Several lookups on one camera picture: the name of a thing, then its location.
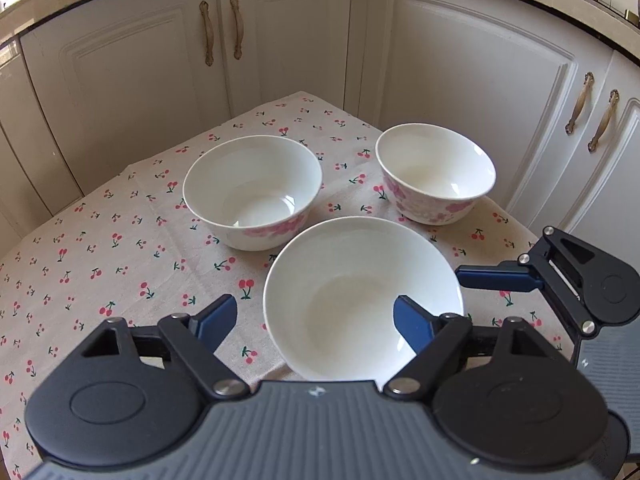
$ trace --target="ornate handle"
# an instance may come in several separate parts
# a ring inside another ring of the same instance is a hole
[[[204,62],[207,66],[211,66],[213,65],[213,25],[211,25],[211,18],[209,17],[209,4],[204,0],[200,2],[200,13],[204,21],[204,34],[207,38]]]
[[[582,91],[578,96],[578,100],[575,102],[574,113],[571,114],[571,119],[564,127],[567,135],[571,135],[574,132],[575,121],[580,116],[580,112],[584,107],[584,102],[587,100],[587,94],[589,89],[593,85],[593,74],[591,72],[587,72],[584,76],[584,84],[582,85]]]
[[[616,89],[613,89],[611,91],[611,94],[609,95],[609,106],[607,107],[607,110],[604,112],[604,115],[602,116],[602,120],[600,121],[598,129],[596,130],[596,134],[593,136],[593,139],[591,139],[590,142],[587,144],[589,153],[593,153],[596,151],[596,148],[598,147],[598,141],[600,140],[600,137],[604,133],[604,130],[606,130],[607,126],[609,126],[609,121],[611,120],[611,116],[613,115],[613,112],[616,110],[616,105],[618,104],[618,101],[620,101],[620,94]]]
[[[240,59],[242,57],[242,39],[244,38],[244,21],[242,20],[242,14],[240,14],[240,2],[238,0],[229,0],[231,9],[236,17],[236,49],[234,51],[234,57]]]

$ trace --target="bowl rim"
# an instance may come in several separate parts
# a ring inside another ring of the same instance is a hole
[[[189,205],[189,202],[187,201],[187,197],[185,195],[185,192],[184,192],[185,186],[187,185],[187,181],[189,180],[189,175],[191,174],[191,170],[195,167],[196,164],[201,162],[204,159],[204,157],[209,155],[209,153],[212,152],[213,150],[221,148],[222,146],[225,146],[226,144],[230,144],[232,142],[237,142],[238,140],[254,139],[256,137],[269,137],[270,139],[286,140],[288,142],[293,142],[296,146],[299,146],[300,148],[303,148],[304,150],[306,150],[306,152],[309,153],[313,157],[313,160],[315,160],[315,162],[316,162],[316,167],[320,171],[320,179],[319,179],[319,183],[318,183],[318,188],[316,189],[316,192],[314,193],[314,195],[298,211],[294,211],[293,213],[290,213],[289,215],[287,215],[287,216],[285,216],[285,217],[283,217],[283,218],[281,218],[279,220],[276,220],[276,221],[273,221],[273,222],[269,222],[267,224],[233,226],[233,225],[227,225],[227,224],[221,224],[221,223],[218,223],[218,222],[213,222],[213,221],[211,221],[211,220],[209,220],[207,218],[204,218],[203,216],[200,216],[198,213],[196,213],[191,208],[191,206]],[[309,206],[312,205],[314,200],[318,197],[318,194],[320,193],[320,190],[322,189],[322,181],[323,180],[324,180],[324,177],[322,175],[322,165],[320,164],[320,161],[318,160],[318,158],[316,157],[314,152],[312,152],[307,146],[305,146],[301,142],[297,142],[296,140],[293,140],[293,139],[287,139],[287,137],[279,137],[279,136],[275,136],[275,135],[265,135],[265,134],[262,134],[262,135],[248,135],[248,136],[236,137],[235,139],[226,140],[225,142],[222,142],[221,144],[219,144],[217,146],[214,146],[210,150],[207,150],[205,153],[203,153],[201,156],[199,156],[196,160],[194,160],[193,164],[189,168],[189,171],[187,171],[187,174],[184,176],[184,181],[182,182],[182,198],[184,199],[184,203],[186,204],[186,206],[189,208],[189,211],[191,211],[199,219],[205,221],[207,224],[213,225],[215,227],[220,227],[220,228],[223,228],[223,229],[231,229],[231,230],[234,230],[234,231],[244,231],[245,229],[261,229],[261,228],[265,228],[265,227],[272,227],[274,225],[281,224],[282,222],[289,221],[292,218],[295,218],[296,216],[298,216],[298,215],[302,214],[303,212],[305,212],[309,208]]]
[[[384,163],[382,162],[382,159],[380,157],[380,149],[379,149],[380,140],[382,139],[382,137],[384,137],[386,134],[388,134],[392,130],[395,130],[396,128],[401,128],[402,126],[432,126],[433,128],[437,128],[439,130],[443,130],[443,131],[447,132],[448,134],[453,134],[454,136],[462,137],[463,140],[465,140],[466,142],[469,142],[473,147],[478,148],[480,151],[482,151],[484,153],[484,155],[486,156],[487,160],[489,161],[489,163],[491,164],[491,167],[494,168],[494,179],[492,180],[491,185],[488,186],[488,188],[486,190],[484,190],[482,193],[477,193],[475,195],[469,195],[469,196],[450,197],[450,196],[440,196],[440,195],[436,195],[436,194],[432,194],[432,193],[427,193],[427,192],[425,192],[425,191],[423,191],[421,189],[418,189],[415,186],[412,186],[411,184],[408,184],[403,179],[399,178],[394,173],[389,171],[388,167],[386,167],[384,165]],[[382,167],[382,170],[385,171],[385,173],[388,173],[391,177],[393,177],[395,180],[397,180],[403,186],[406,186],[409,189],[411,189],[412,191],[415,191],[416,193],[419,193],[421,195],[424,195],[424,196],[427,196],[427,197],[430,197],[430,198],[436,198],[438,200],[447,200],[448,202],[464,202],[466,200],[475,200],[475,199],[480,198],[481,196],[484,196],[487,193],[489,193],[495,186],[495,179],[496,179],[495,164],[491,160],[491,157],[487,154],[487,152],[485,150],[483,150],[481,146],[478,146],[475,142],[473,142],[468,137],[465,137],[464,135],[459,134],[458,132],[455,132],[454,130],[450,130],[449,128],[445,128],[444,126],[438,126],[437,124],[429,124],[429,123],[403,123],[403,124],[396,124],[395,126],[392,126],[392,127],[388,128],[388,129],[386,129],[378,137],[378,140],[376,141],[375,152],[376,152],[376,159],[378,160],[378,164]]]
[[[444,257],[444,254],[442,254],[436,247],[434,247],[433,244],[430,243],[430,241],[427,240],[427,238],[425,238],[424,236],[422,236],[419,232],[414,231],[413,229],[405,226],[405,225],[400,225],[398,222],[394,222],[393,220],[388,220],[386,218],[379,218],[379,217],[375,217],[375,216],[358,216],[358,215],[352,215],[352,216],[341,216],[338,218],[330,218],[328,220],[324,220],[322,222],[318,222],[317,224],[312,225],[311,227],[308,227],[307,229],[305,229],[304,231],[302,231],[301,233],[297,234],[295,237],[293,237],[280,251],[280,253],[278,254],[278,256],[276,256],[276,259],[274,260],[274,262],[271,264],[271,268],[269,269],[269,272],[267,273],[267,279],[264,282],[264,288],[262,289],[262,316],[264,317],[264,325],[267,328],[267,333],[269,334],[269,338],[271,339],[271,342],[273,343],[273,345],[276,347],[276,349],[278,350],[278,352],[280,353],[280,356],[284,359],[284,361],[286,362],[287,366],[289,366],[289,368],[291,368],[291,370],[295,373],[297,373],[300,376],[303,376],[306,380],[311,380],[311,381],[316,381],[316,379],[311,379],[309,377],[305,377],[305,375],[308,375],[308,373],[306,373],[305,370],[298,368],[297,366],[297,362],[294,364],[292,364],[290,362],[290,356],[285,356],[284,353],[282,352],[282,349],[280,348],[280,346],[278,345],[276,339],[273,336],[273,333],[270,329],[270,325],[269,325],[269,317],[267,316],[267,301],[266,301],[266,297],[267,297],[267,291],[269,290],[269,283],[271,281],[271,274],[273,272],[273,269],[276,269],[278,267],[278,261],[280,260],[280,258],[282,257],[283,254],[286,253],[287,249],[289,248],[289,246],[293,245],[294,243],[299,243],[298,239],[299,238],[304,238],[304,237],[309,237],[313,234],[313,231],[315,231],[316,229],[318,229],[320,226],[324,226],[325,224],[329,224],[329,223],[334,223],[334,222],[344,222],[347,220],[353,221],[354,219],[356,219],[357,222],[366,222],[366,223],[386,223],[386,224],[391,224],[394,226],[395,228],[400,228],[402,229],[406,229],[407,231],[409,231],[411,233],[411,235],[420,238],[421,242],[426,243],[431,249],[430,250],[434,250],[436,251],[436,253],[438,253],[440,255],[440,257],[443,259],[444,264],[446,264],[447,268],[449,268],[450,272],[453,273],[453,275],[455,276],[455,272],[454,270],[451,268],[449,262],[447,261],[447,259]],[[457,277],[456,277],[456,293],[459,299],[459,305],[460,305],[460,309],[462,310],[462,312],[460,313],[460,316],[464,316],[465,315],[465,300],[462,297],[462,289],[460,287],[460,282],[458,281]]]

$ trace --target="kitchen cabinet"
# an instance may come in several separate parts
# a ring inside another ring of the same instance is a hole
[[[299,90],[342,108],[350,0],[234,1],[220,0],[233,116]]]
[[[82,192],[230,118],[216,2],[92,0],[21,38]]]
[[[51,218],[51,213],[24,173],[1,127],[0,216],[0,249],[6,250]]]
[[[577,149],[612,50],[517,0],[368,0],[358,114],[384,130],[425,122],[467,136],[493,159],[490,193],[529,223]],[[593,87],[573,134],[583,89]]]
[[[610,111],[613,91],[619,101],[592,153],[588,143]],[[578,147],[531,229],[558,226],[640,271],[639,160],[640,68],[615,53]]]
[[[0,124],[24,172],[53,214],[82,196],[42,115],[17,42],[0,66]]]

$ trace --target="plain white bowl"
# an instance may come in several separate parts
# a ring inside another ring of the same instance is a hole
[[[229,140],[193,163],[182,193],[222,243],[243,251],[279,246],[298,234],[322,186],[316,156],[295,140]]]
[[[264,318],[305,379],[374,379],[381,388],[415,356],[393,322],[400,294],[436,316],[463,313],[458,280],[429,241],[388,220],[337,218],[280,252],[264,287]]]
[[[433,124],[398,124],[376,142],[389,199],[407,218],[451,224],[495,184],[489,156],[466,137]]]

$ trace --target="table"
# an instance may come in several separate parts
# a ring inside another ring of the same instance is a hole
[[[106,317],[155,324],[172,312],[194,314],[228,292],[238,300],[238,324],[218,358],[252,385],[291,377],[262,316],[262,288],[279,249],[224,246],[182,199],[194,160],[221,142],[255,134],[294,139],[321,161],[324,184],[309,225],[337,216],[387,218],[427,237],[453,267],[514,259],[537,239],[488,198],[450,226],[411,222],[387,199],[374,155],[379,130],[304,92],[261,105],[129,166],[0,262],[0,446],[15,478],[39,462],[24,427],[30,394]],[[570,355],[572,344],[538,291],[463,290],[463,296],[475,324],[499,326],[506,316],[521,316]]]

